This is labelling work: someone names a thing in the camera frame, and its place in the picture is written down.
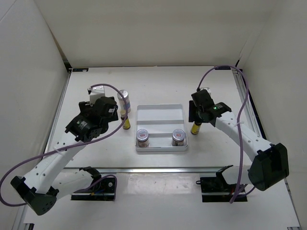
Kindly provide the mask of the tall white jar silver lid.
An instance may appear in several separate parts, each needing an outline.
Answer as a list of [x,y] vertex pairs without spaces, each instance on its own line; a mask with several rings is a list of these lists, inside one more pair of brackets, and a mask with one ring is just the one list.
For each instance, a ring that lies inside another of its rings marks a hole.
[[131,105],[128,92],[126,90],[120,90],[117,97],[121,110],[126,110],[129,113],[131,111]]

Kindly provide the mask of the small yellow label bottle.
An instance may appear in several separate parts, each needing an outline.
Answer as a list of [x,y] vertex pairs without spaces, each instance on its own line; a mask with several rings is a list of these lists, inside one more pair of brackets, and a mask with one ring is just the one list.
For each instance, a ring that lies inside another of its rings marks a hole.
[[129,121],[128,114],[127,114],[126,110],[120,111],[120,118],[124,122],[123,126],[122,126],[123,129],[124,130],[130,129],[130,121]]

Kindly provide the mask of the short jar orange label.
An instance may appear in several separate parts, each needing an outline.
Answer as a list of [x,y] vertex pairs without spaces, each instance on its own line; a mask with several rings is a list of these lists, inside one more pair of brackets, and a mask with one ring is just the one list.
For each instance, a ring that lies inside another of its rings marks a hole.
[[172,146],[185,146],[186,133],[182,129],[175,129],[172,133]]

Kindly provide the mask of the short jar grey lid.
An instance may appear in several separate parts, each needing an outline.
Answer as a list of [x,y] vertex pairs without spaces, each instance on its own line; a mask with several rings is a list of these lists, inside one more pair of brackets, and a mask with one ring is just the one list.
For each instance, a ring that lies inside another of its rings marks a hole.
[[146,129],[139,129],[136,133],[136,146],[146,148],[149,146],[149,133]]

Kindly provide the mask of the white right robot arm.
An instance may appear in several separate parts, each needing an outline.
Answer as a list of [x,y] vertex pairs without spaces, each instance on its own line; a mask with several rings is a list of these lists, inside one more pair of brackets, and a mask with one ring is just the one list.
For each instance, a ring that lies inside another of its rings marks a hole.
[[243,123],[238,122],[231,108],[223,102],[214,103],[206,89],[191,95],[189,122],[210,123],[224,132],[251,160],[250,166],[231,166],[217,174],[215,185],[220,191],[227,191],[240,176],[241,184],[251,184],[265,191],[289,176],[286,147],[272,144],[257,135]]

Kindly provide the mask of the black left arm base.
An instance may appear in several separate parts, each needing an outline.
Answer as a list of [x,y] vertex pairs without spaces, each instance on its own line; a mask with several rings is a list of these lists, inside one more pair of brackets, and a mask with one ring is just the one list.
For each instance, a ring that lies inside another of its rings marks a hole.
[[94,187],[73,193],[72,201],[115,201],[117,190],[117,177],[115,175],[105,175]]

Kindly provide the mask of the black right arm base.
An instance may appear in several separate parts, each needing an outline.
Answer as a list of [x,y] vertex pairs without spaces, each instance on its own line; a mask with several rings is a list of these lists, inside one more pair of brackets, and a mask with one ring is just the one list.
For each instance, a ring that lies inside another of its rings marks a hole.
[[229,203],[236,188],[236,184],[223,184],[217,177],[201,177],[196,184],[201,187],[203,203]]

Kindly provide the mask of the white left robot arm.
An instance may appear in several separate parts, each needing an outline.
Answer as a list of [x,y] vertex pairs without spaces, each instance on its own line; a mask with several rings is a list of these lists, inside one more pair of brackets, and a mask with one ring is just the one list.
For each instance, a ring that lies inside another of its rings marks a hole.
[[54,146],[54,154],[46,156],[24,176],[15,176],[12,187],[25,203],[41,216],[50,211],[57,200],[76,191],[96,192],[102,176],[93,167],[60,177],[59,174],[73,157],[92,139],[108,130],[108,124],[118,120],[118,105],[114,97],[102,96],[94,105],[79,103],[80,113],[65,128]]

